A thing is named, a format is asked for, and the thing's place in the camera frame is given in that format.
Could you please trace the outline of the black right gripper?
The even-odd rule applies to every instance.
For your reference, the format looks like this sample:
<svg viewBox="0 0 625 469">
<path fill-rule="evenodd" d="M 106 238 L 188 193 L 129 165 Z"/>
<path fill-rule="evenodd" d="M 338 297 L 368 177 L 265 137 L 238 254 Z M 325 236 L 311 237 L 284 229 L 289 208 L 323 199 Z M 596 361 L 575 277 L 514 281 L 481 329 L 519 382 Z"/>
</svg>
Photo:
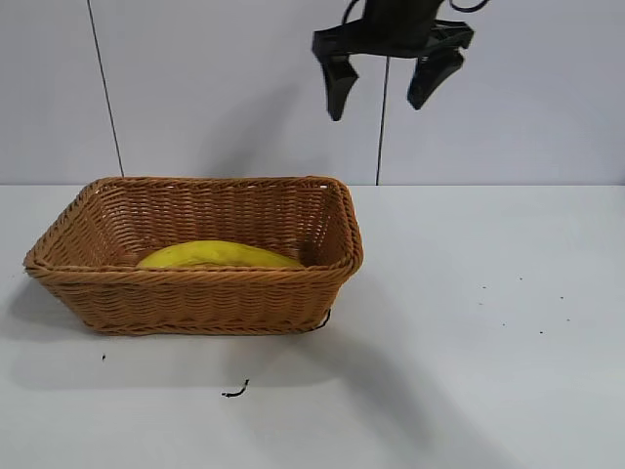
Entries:
<svg viewBox="0 0 625 469">
<path fill-rule="evenodd" d="M 351 55 L 421 57 L 407 91 L 415 110 L 463 66 L 464 57 L 454 48 L 468 48 L 475 32 L 462 21 L 439 20 L 440 6 L 438 0 L 367 1 L 359 19 L 343 18 L 341 24 L 313 34 L 312 52 L 320 61 L 327 112 L 333 121 L 343 117 L 358 80 Z"/>
</svg>

